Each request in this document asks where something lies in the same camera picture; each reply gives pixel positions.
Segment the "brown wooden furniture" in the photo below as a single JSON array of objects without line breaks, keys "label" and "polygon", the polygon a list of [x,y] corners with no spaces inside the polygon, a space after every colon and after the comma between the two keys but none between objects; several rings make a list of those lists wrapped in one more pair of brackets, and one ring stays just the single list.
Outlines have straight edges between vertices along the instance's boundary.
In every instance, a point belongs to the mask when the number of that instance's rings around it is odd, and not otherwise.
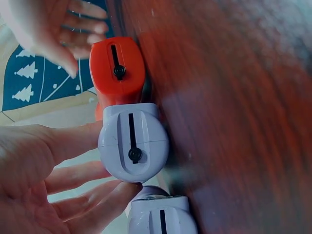
[{"label": "brown wooden furniture", "polygon": [[312,3],[107,5],[142,49],[174,149],[164,178],[200,233],[312,233]]}]

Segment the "blue rug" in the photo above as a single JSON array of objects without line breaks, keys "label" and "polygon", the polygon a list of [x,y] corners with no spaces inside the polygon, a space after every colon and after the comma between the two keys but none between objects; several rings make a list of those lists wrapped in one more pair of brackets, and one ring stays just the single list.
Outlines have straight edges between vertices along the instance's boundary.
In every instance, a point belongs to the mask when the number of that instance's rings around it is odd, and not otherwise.
[{"label": "blue rug", "polygon": [[[107,9],[104,0],[91,0]],[[114,36],[109,20],[106,37]],[[48,100],[78,95],[93,87],[89,60],[79,60],[79,73],[71,79],[61,67],[43,57],[24,51],[21,46],[12,53],[5,69],[3,111],[14,110]]]}]

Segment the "christmas tree print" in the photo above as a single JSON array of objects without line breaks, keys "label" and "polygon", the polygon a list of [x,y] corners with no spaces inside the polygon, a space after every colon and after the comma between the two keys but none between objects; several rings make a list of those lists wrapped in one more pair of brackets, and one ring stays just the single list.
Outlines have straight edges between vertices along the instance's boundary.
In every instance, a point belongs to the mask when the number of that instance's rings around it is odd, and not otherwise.
[{"label": "christmas tree print", "polygon": [[24,68],[21,68],[18,72],[15,72],[15,75],[19,75],[19,76],[24,76],[26,78],[31,78],[33,79],[35,76],[35,73],[38,72],[38,69],[35,68],[35,62],[33,62],[30,66],[27,65]]},{"label": "christmas tree print", "polygon": [[15,95],[12,95],[12,98],[21,101],[29,102],[30,96],[34,95],[34,91],[31,91],[31,84],[26,88],[24,87],[21,91],[18,91]]},{"label": "christmas tree print", "polygon": [[35,57],[35,54],[31,53],[31,52],[28,52],[27,50],[22,50],[18,55],[16,55],[16,57]]}]

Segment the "red plastic piece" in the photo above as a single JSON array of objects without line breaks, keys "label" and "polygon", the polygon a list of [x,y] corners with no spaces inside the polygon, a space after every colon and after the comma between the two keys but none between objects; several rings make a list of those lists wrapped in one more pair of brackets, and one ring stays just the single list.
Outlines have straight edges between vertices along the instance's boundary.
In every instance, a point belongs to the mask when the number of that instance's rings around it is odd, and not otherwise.
[{"label": "red plastic piece", "polygon": [[[114,75],[116,47],[119,64],[126,70],[122,80]],[[92,45],[90,73],[97,93],[96,120],[103,119],[107,106],[138,103],[145,81],[145,66],[141,51],[130,37],[109,38]]]}]

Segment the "black slot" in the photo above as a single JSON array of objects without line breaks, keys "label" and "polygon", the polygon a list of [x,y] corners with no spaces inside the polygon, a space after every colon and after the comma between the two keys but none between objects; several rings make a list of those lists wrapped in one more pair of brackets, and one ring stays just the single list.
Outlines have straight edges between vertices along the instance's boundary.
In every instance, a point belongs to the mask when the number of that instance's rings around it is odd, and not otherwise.
[{"label": "black slot", "polygon": [[159,213],[160,213],[161,234],[167,234],[165,211],[160,210]]},{"label": "black slot", "polygon": [[120,65],[119,63],[116,45],[111,45],[111,49],[112,49],[112,55],[113,55],[113,60],[114,60],[113,73],[117,77],[117,80],[120,81],[122,80],[122,77],[125,75],[126,69],[124,66]]},{"label": "black slot", "polygon": [[138,164],[142,158],[142,151],[137,147],[136,132],[135,132],[135,121],[133,113],[128,115],[129,118],[129,129],[130,129],[130,150],[128,152],[129,159],[133,164]]},{"label": "black slot", "polygon": [[130,128],[131,148],[136,148],[137,147],[137,140],[136,140],[135,121],[133,119],[133,113],[129,114],[129,128]]},{"label": "black slot", "polygon": [[116,46],[111,45],[111,49],[112,49],[112,54],[113,54],[114,66],[117,67],[119,65],[119,60],[118,60]]}]

